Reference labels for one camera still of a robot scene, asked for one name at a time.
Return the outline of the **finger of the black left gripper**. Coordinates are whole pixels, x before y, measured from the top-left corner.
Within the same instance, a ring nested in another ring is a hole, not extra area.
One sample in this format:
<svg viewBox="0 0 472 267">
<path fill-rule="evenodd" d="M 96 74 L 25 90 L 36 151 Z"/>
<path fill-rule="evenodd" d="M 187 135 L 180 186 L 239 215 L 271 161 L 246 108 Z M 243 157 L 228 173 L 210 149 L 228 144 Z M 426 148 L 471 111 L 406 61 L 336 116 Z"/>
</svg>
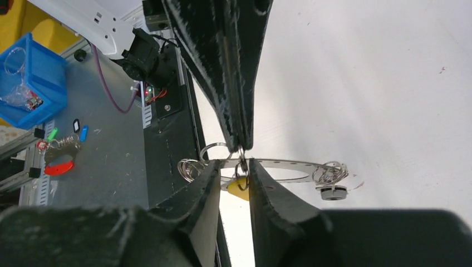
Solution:
<svg viewBox="0 0 472 267">
<path fill-rule="evenodd" d="M 163 1 L 183 59 L 210 101 L 230 152 L 244 146 L 232 1 Z"/>
<path fill-rule="evenodd" d="M 272 1 L 226 1 L 225 49 L 228 52 L 230 151 L 250 150 L 254 135 L 254 94 Z"/>
</svg>

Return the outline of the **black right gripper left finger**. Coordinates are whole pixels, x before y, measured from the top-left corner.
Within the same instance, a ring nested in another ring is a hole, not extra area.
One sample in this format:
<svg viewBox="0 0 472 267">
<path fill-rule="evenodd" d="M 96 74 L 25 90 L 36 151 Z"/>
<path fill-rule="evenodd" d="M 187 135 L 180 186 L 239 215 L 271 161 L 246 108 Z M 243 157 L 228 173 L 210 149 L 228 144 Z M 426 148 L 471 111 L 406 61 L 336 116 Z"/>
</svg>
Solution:
<svg viewBox="0 0 472 267">
<path fill-rule="evenodd" d="M 152 209 L 12 207 L 2 266 L 213 266 L 220 161 Z"/>
</svg>

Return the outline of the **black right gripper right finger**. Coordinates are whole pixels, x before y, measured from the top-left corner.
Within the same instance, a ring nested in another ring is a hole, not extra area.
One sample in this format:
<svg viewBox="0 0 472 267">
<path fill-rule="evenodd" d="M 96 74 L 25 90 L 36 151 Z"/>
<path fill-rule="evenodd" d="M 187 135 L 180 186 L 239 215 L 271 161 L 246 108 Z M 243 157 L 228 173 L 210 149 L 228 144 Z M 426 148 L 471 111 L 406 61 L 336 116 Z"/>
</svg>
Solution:
<svg viewBox="0 0 472 267">
<path fill-rule="evenodd" d="M 471 229 L 453 212 L 321 210 L 248 166 L 256 266 L 471 265 Z"/>
</svg>

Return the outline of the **yellow key tag with key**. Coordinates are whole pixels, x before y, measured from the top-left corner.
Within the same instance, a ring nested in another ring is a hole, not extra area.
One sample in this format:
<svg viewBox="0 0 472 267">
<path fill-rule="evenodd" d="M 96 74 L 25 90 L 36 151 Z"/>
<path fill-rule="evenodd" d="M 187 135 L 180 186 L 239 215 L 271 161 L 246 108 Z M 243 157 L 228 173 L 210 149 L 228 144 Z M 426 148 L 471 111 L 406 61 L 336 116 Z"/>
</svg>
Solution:
<svg viewBox="0 0 472 267">
<path fill-rule="evenodd" d="M 247 177 L 241 176 L 230 182 L 227 186 L 227 192 L 242 200 L 249 201 L 249 184 Z"/>
</svg>

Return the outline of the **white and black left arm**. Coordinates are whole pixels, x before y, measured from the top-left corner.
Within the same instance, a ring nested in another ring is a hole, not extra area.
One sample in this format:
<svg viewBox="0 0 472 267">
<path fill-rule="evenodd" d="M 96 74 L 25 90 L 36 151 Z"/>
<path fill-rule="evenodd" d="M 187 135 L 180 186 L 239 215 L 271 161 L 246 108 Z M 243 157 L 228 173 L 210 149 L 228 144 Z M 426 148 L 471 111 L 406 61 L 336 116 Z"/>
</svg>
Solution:
<svg viewBox="0 0 472 267">
<path fill-rule="evenodd" d="M 163 84 L 158 44 L 95 1 L 33 4 L 89 40 L 126 74 Z M 163 1 L 187 68 L 210 101 L 230 152 L 254 144 L 254 90 L 272 1 Z"/>
</svg>

